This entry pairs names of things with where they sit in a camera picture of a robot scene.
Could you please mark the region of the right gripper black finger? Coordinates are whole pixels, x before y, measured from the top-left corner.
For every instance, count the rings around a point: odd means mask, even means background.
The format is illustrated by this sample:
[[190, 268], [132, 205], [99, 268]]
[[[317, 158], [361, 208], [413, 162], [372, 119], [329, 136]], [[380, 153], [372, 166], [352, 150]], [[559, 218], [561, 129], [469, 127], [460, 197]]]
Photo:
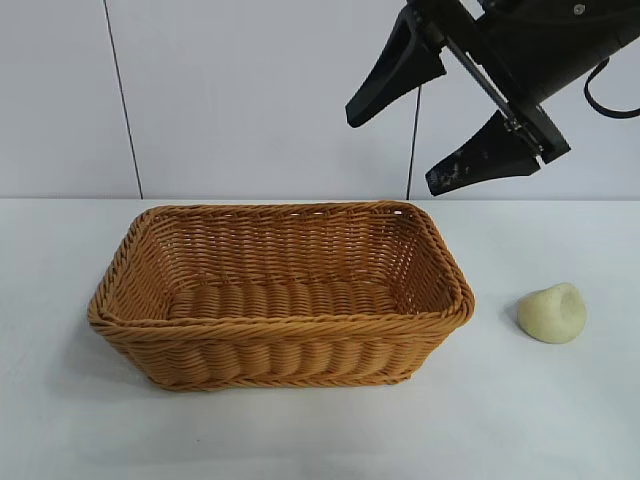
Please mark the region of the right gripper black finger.
[[444, 45], [444, 36], [423, 13], [401, 9], [375, 65], [345, 106], [348, 125], [362, 126], [403, 95], [445, 75]]

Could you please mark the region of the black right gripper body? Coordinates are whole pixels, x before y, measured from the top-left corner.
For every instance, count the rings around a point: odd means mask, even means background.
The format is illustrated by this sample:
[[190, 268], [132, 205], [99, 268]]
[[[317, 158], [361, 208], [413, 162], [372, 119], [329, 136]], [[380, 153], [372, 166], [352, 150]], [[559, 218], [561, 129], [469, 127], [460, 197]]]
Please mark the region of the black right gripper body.
[[412, 1], [538, 163], [569, 152], [541, 104], [639, 37], [636, 1]]

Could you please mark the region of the right gripper smudged finger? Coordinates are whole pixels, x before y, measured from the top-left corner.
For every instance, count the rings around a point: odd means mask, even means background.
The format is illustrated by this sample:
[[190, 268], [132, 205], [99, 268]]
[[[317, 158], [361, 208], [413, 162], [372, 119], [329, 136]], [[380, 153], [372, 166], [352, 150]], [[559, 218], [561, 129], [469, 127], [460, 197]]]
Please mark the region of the right gripper smudged finger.
[[433, 196], [477, 183], [536, 173], [540, 165], [529, 146], [496, 111], [466, 143], [434, 165], [425, 179]]

